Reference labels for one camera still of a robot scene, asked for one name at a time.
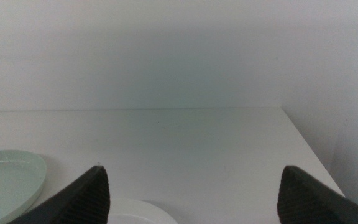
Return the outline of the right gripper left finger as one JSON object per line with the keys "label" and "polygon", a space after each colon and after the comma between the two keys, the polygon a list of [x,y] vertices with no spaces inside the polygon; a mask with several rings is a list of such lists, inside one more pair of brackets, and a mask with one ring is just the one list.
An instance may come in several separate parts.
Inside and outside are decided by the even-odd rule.
{"label": "right gripper left finger", "polygon": [[9,224],[106,224],[109,182],[103,166],[93,166],[59,193]]}

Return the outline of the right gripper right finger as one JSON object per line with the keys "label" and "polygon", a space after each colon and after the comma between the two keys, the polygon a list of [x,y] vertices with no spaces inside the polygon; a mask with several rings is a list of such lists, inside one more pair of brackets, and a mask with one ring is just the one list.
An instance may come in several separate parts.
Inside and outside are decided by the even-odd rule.
{"label": "right gripper right finger", "polygon": [[358,224],[358,204],[297,166],[285,166],[277,213],[285,224]]}

